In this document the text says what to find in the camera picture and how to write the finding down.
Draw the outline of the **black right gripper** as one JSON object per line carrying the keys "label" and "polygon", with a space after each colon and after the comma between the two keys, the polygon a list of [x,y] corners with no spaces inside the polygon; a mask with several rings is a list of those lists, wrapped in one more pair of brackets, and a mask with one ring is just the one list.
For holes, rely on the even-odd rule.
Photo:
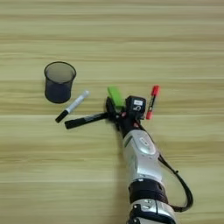
{"label": "black right gripper", "polygon": [[115,119],[114,123],[123,137],[126,137],[132,130],[144,130],[141,125],[143,115],[138,112],[122,110],[116,113],[115,105],[110,97],[106,100],[106,110],[110,119]]}

